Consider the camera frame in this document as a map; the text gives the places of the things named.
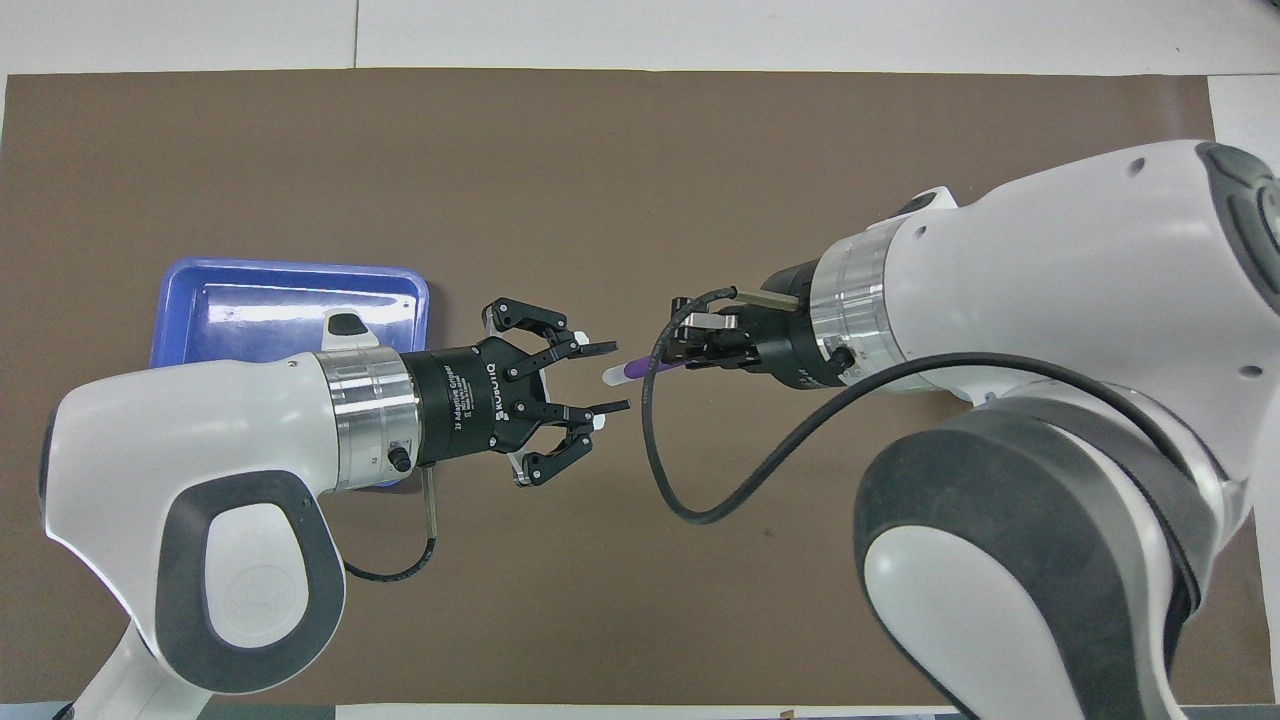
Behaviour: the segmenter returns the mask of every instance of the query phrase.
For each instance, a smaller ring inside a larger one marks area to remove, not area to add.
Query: purple marker
[[[666,363],[658,363],[658,372],[669,370],[672,368],[682,368],[684,363],[676,363],[675,365],[668,365]],[[631,380],[644,379],[645,368],[649,366],[648,357],[636,357],[630,363],[623,363],[621,365],[614,365],[600,375],[607,386],[620,386],[622,383],[628,383]]]

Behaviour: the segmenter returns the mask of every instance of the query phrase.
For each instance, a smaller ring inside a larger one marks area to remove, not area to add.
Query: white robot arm
[[[709,311],[733,297],[746,304]],[[965,208],[934,188],[762,291],[675,307],[643,413],[677,514],[723,518],[873,388],[954,392],[975,409],[893,443],[859,488],[854,550],[877,618],[973,717],[1181,717],[1178,633],[1249,510],[1253,469],[1280,460],[1280,438],[1260,437],[1280,383],[1280,182],[1263,163],[1175,141]],[[659,361],[852,387],[698,512],[653,442]]]
[[[507,299],[484,320],[475,346],[402,355],[333,313],[321,352],[159,368],[68,393],[49,428],[45,529],[131,618],[74,716],[195,717],[211,693],[302,671],[346,597],[321,493],[480,451],[507,454],[517,484],[539,486],[586,455],[603,415],[626,402],[553,404],[543,370],[616,343]],[[548,348],[527,355],[499,337],[509,329]],[[564,441],[525,451],[541,425],[564,428]]]

